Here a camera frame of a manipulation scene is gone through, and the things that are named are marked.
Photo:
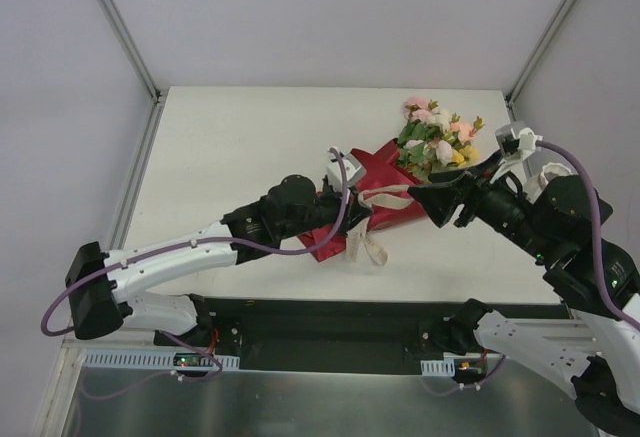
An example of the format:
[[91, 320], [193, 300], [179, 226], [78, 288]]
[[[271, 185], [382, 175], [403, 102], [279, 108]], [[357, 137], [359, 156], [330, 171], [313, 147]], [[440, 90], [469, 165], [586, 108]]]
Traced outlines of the cream ribbon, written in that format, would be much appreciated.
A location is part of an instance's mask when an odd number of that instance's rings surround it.
[[[371, 207], [381, 207], [386, 210], [400, 211], [411, 205], [411, 197], [402, 197], [407, 193], [408, 185], [391, 185], [371, 190], [364, 190], [358, 194], [361, 203]], [[376, 266], [384, 266], [388, 261], [386, 250], [372, 237], [368, 229], [370, 218], [362, 221], [346, 236], [345, 259], [356, 262], [360, 248], [363, 248], [369, 259]]]

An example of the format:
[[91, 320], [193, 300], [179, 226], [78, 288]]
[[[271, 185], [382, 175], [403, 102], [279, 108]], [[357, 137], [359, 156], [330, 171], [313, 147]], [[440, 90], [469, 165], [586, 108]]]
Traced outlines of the red wrapping paper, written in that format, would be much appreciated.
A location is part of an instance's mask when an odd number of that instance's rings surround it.
[[356, 183], [358, 197], [353, 202], [353, 209], [362, 210], [364, 217], [353, 229], [336, 234], [312, 255], [316, 261], [323, 262], [345, 253], [348, 260], [354, 261], [358, 251], [364, 248], [375, 264], [383, 266], [388, 254], [373, 239], [372, 233], [426, 216], [422, 206], [407, 194], [408, 188], [418, 185], [420, 180], [398, 164], [400, 150], [394, 139], [374, 153], [353, 149], [352, 155], [365, 170], [364, 176]]

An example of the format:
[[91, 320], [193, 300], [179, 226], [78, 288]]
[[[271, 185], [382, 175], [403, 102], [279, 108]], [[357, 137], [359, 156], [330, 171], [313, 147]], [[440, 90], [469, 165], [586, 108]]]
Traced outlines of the artificial flower bouquet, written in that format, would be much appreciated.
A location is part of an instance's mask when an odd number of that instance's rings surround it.
[[421, 97], [407, 99], [402, 109], [406, 123], [396, 139], [396, 165], [404, 171], [427, 182], [433, 173], [462, 169], [479, 161], [474, 139], [485, 126], [481, 117], [463, 121], [437, 101]]

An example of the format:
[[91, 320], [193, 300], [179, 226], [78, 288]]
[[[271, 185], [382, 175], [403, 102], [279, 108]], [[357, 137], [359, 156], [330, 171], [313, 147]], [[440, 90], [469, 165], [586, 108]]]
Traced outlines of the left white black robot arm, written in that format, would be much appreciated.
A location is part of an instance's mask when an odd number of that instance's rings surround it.
[[181, 238], [129, 251], [84, 244], [65, 278], [73, 333], [92, 340], [129, 327], [164, 331], [188, 345], [202, 345], [212, 324], [201, 298], [161, 296], [152, 288], [276, 254], [284, 240], [317, 229], [327, 230], [329, 238], [345, 235], [371, 214], [354, 188], [341, 192], [325, 183], [317, 192], [310, 179], [290, 175], [259, 200]]

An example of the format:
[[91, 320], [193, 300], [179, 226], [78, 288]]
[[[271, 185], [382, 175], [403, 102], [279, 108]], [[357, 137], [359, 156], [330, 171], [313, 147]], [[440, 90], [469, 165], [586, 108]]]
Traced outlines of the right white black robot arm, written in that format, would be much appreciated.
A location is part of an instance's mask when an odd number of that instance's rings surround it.
[[530, 197], [512, 172], [498, 173], [497, 154], [435, 182], [412, 186], [408, 194], [438, 227], [458, 228], [479, 220], [544, 268], [544, 281], [588, 327], [596, 354], [546, 340], [476, 299], [428, 332], [439, 349], [463, 355], [477, 346], [504, 354], [565, 392], [591, 424], [613, 436], [639, 433], [639, 330], [605, 302], [639, 316], [639, 271], [619, 246], [593, 234], [612, 207], [598, 203], [593, 217], [577, 175], [552, 179]]

